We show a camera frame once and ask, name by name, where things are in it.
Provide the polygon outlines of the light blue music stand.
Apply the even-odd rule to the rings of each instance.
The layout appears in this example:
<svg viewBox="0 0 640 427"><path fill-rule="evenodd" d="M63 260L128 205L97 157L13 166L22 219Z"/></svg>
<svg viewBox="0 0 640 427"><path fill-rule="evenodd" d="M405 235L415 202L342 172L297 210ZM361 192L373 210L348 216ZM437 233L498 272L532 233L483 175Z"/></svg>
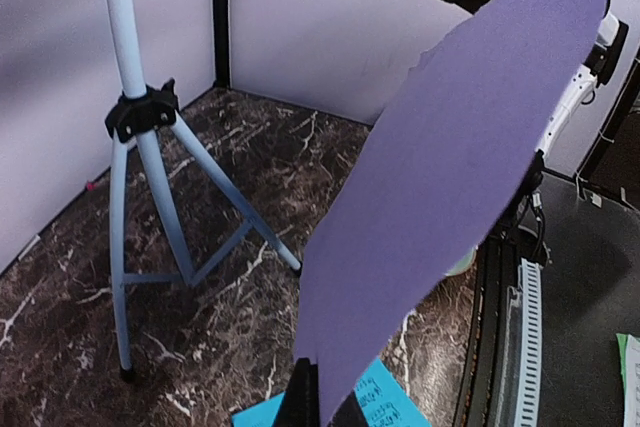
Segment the light blue music stand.
<svg viewBox="0 0 640 427"><path fill-rule="evenodd" d="M175 81L161 88L149 86L144 77L133 0L106 0L122 92L105 118L112 140L109 185L109 254L111 294L118 344L121 379L131 383L135 370L131 360L126 313L129 285L184 282L196 286L246 237L256 231L275 250L294 273L301 262L262 219L250 202L208 153L179 113ZM200 268L193 264L172 197L161 156L157 132L168 128L193 156L230 203L242 214L238 229ZM161 225L177 265L175 273L129 273L125 259L125 203L128 145L134 141L142 161Z"/></svg>

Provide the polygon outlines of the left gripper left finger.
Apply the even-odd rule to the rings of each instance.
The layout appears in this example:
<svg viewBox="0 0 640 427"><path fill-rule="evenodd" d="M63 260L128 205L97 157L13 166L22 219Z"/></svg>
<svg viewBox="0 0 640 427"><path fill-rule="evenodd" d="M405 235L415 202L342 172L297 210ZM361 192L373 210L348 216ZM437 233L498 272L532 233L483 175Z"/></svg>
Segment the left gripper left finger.
<svg viewBox="0 0 640 427"><path fill-rule="evenodd" d="M319 427L318 367L296 361L277 412L277 427Z"/></svg>

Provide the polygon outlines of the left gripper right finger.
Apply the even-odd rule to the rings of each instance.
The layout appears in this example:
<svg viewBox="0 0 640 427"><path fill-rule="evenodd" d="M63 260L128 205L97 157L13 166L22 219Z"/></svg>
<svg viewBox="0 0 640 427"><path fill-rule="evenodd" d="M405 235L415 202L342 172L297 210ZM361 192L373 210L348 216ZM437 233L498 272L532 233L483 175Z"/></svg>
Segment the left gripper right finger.
<svg viewBox="0 0 640 427"><path fill-rule="evenodd" d="M334 427L368 427L354 391L345 398L334 414Z"/></svg>

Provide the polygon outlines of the purple sheet music page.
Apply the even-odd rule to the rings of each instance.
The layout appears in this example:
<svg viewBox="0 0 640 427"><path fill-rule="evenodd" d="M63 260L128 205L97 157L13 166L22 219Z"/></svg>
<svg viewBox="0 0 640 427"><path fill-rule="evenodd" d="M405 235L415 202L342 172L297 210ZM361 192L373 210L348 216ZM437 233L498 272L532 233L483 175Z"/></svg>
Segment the purple sheet music page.
<svg viewBox="0 0 640 427"><path fill-rule="evenodd" d="M331 421L508 206L606 0L491 0L421 55L309 238L294 355Z"/></svg>

